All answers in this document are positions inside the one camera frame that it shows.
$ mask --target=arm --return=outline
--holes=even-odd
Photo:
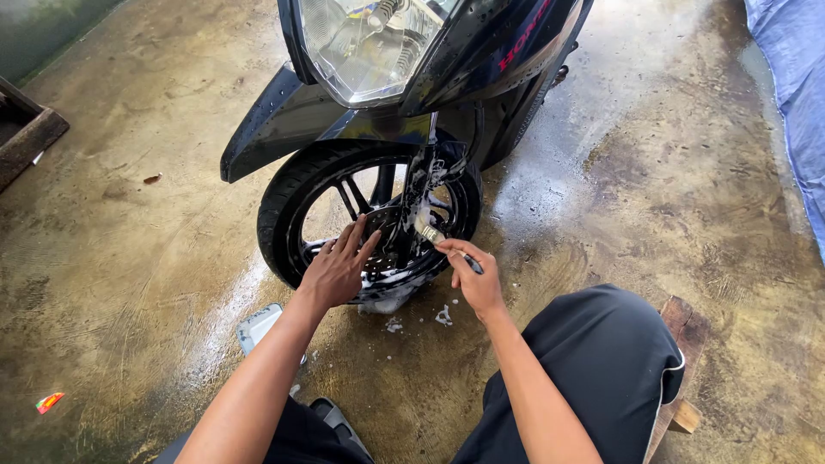
[[[263,461],[315,329],[330,307],[361,289],[361,270],[380,237],[376,231],[358,252],[364,223],[362,215],[321,248],[284,314],[220,389],[175,463]]]
[[[447,254],[455,269],[453,288],[461,287],[493,342],[521,444],[530,462],[601,463],[582,423],[510,319],[502,299],[496,259],[463,240],[445,240],[437,248]],[[456,249],[475,258],[484,274],[473,272]]]

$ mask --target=finger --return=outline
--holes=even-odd
[[[336,240],[336,242],[335,242],[335,248],[332,249],[332,251],[335,254],[340,254],[344,250],[344,248],[347,246],[347,241],[349,240],[350,234],[352,233],[352,229],[355,226],[356,226],[356,223],[354,223],[354,222],[349,223],[348,225],[346,225],[346,227],[344,227],[344,230],[341,231],[341,235],[338,235],[338,240]]]
[[[451,250],[447,254],[447,259],[450,260],[450,264],[452,264],[455,271],[459,274],[459,281],[461,279],[469,279],[475,275],[475,272],[473,272],[473,269],[470,268],[469,264],[464,260],[464,257],[461,256],[461,253]]]
[[[335,244],[335,239],[327,240],[323,243],[321,250],[318,251],[318,254],[330,254],[332,252],[332,246]]]
[[[372,235],[370,235],[370,239],[366,241],[364,246],[361,247],[361,251],[358,252],[358,262],[361,269],[364,268],[366,260],[370,259],[370,256],[372,256],[372,252],[375,250],[375,246],[378,245],[379,240],[381,240],[381,231],[376,230],[372,233]]]
[[[448,253],[452,249],[459,249],[478,261],[478,264],[481,264],[482,268],[484,267],[484,262],[490,259],[488,253],[485,253],[479,247],[465,240],[447,239],[436,245],[436,248],[442,253]]]
[[[346,253],[347,256],[356,255],[356,251],[358,251],[358,245],[361,244],[361,236],[364,234],[365,225],[366,215],[359,215],[358,219],[356,220],[356,226],[352,228],[350,239],[346,242],[346,248],[344,249],[344,253]]]

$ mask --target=person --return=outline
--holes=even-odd
[[[290,396],[299,361],[327,311],[361,289],[380,237],[359,251],[365,217],[312,261],[284,312],[241,362],[195,428],[155,462],[371,464],[340,410]],[[483,414],[453,462],[642,462],[661,404],[678,392],[683,356],[656,310],[612,285],[555,298],[519,333],[502,299],[496,259],[469,242],[436,249],[490,341],[500,371]],[[473,272],[461,250],[478,261]]]

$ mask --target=black pants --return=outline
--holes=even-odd
[[[679,348],[656,310],[629,291],[594,286],[554,299],[522,336],[602,461],[642,462],[659,405],[676,398],[684,372]],[[483,411],[453,463],[527,462],[500,372],[487,382]],[[186,438],[156,462],[172,462]],[[265,462],[371,464],[357,446],[341,443],[309,407],[291,398]]]

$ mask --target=blue tarp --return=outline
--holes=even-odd
[[[745,0],[773,72],[790,167],[825,262],[825,0]]]

